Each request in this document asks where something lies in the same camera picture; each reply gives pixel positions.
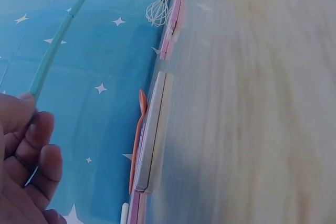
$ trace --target wooden surface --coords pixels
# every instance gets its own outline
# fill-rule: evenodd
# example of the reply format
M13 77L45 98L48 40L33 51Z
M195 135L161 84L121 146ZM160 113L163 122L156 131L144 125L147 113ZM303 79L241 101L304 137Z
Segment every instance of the wooden surface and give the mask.
M336 1L187 0L147 224L336 223Z

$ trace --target blue fabric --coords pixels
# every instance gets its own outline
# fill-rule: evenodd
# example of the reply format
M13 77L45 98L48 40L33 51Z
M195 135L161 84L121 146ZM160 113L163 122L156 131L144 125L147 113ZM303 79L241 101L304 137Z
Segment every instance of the blue fabric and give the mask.
M29 89L50 45L45 40L53 38L75 1L0 0L1 92ZM139 89L149 89L152 47L162 35L145 18L153 1L87 0L48 74L37 107L55 115L51 142L64 157L50 207L70 215L69 224L119 223L129 200L131 161L123 154L132 153ZM15 21L22 17L28 19ZM113 21L120 17L125 23L117 26ZM106 90L99 94L95 87L102 83Z

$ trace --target toy whisk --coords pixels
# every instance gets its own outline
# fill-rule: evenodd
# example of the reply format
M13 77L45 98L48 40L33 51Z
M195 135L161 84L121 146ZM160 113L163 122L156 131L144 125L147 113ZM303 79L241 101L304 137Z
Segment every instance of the toy whisk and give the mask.
M158 0L150 4L146 9L146 18L152 26L162 26L166 23L169 15L169 0Z

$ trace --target teal wand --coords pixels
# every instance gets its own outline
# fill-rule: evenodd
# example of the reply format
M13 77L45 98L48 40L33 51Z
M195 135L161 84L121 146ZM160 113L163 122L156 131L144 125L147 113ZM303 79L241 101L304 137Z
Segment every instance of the teal wand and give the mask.
M68 13L68 16L57 30L50 47L48 48L47 52L44 54L42 58L41 64L39 65L37 72L35 73L32 85L30 86L29 89L30 93L35 98L35 102L37 102L40 96L43 84L48 75L50 66L53 64L52 62L54 61L59 45L61 44L61 41L64 38L64 35L67 32L72 20L78 14L84 2L85 0L77 0L75 5L71 8L71 11Z

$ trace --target white plastic piece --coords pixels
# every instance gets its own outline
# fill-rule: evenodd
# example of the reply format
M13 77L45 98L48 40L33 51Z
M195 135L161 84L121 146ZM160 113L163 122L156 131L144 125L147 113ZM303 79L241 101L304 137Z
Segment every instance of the white plastic piece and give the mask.
M129 207L130 206L128 205L128 203L122 204L120 224L127 224L127 216L128 216Z

